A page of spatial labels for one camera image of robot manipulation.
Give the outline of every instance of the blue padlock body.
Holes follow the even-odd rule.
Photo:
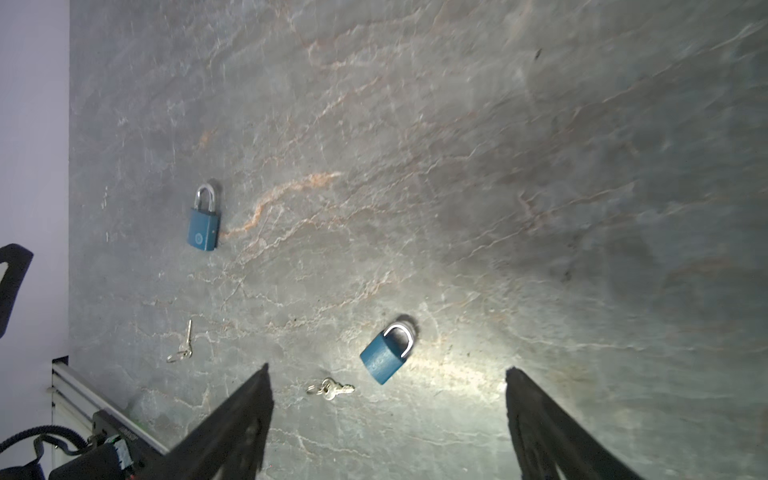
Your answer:
[[[216,248],[219,236],[219,216],[214,212],[204,212],[192,209],[190,215],[190,231],[187,243],[200,250],[211,251]]]
[[[360,354],[363,365],[373,375],[376,381],[384,385],[389,377],[395,375],[395,372],[406,362],[406,359],[400,358],[402,348],[394,340],[384,336],[381,332]]]

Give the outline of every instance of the orange vein in marble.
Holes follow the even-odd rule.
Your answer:
[[[235,228],[227,232],[222,232],[220,236],[222,238],[227,238],[237,233],[245,233],[248,230],[254,228],[259,224],[259,220],[261,219],[261,214],[264,210],[264,207],[271,204],[275,200],[278,200],[286,192],[300,192],[301,190],[305,190],[307,188],[325,187],[328,183],[330,183],[331,180],[340,175],[341,172],[311,174],[300,180],[292,180],[285,184],[277,185],[272,190],[266,192],[259,199],[259,201],[256,203],[256,208],[253,210],[253,216],[250,218],[250,220],[248,220],[242,227]]]

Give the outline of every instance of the padlock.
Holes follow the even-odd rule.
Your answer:
[[[208,192],[208,211],[201,210],[200,208],[203,190]],[[187,243],[200,250],[213,250],[216,248],[218,235],[219,214],[216,212],[216,192],[210,184],[202,184],[197,189],[197,194],[194,198]]]
[[[393,329],[400,329],[408,337],[408,346],[403,349],[391,336]],[[402,323],[393,323],[386,327],[360,354],[363,365],[376,381],[384,385],[389,377],[406,362],[408,354],[413,348],[413,333],[411,329]]]

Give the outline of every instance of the black cable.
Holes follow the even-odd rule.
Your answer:
[[[88,446],[88,443],[75,430],[70,430],[66,427],[60,427],[58,425],[43,425],[19,432],[16,435],[13,435],[10,439],[0,443],[0,453],[3,453],[11,445],[19,443],[21,440],[28,439],[29,437],[34,437],[37,435],[43,435],[45,433],[64,437],[65,439],[72,442],[72,444],[78,450],[82,450]]]

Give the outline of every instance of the padlock shackle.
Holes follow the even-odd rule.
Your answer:
[[[197,188],[197,193],[194,196],[194,209],[199,210],[200,204],[203,203],[203,190],[208,190],[208,211],[212,214],[216,213],[216,190],[214,190],[211,184],[202,184]]]
[[[413,348],[413,334],[411,333],[411,329],[402,323],[393,323],[392,325],[386,327],[386,330],[384,330],[384,336],[389,335],[389,332],[391,332],[393,329],[401,329],[406,333],[406,336],[408,337],[408,346],[406,347],[406,350],[400,354],[401,359],[405,358],[406,355],[408,355],[408,352],[410,352]]]

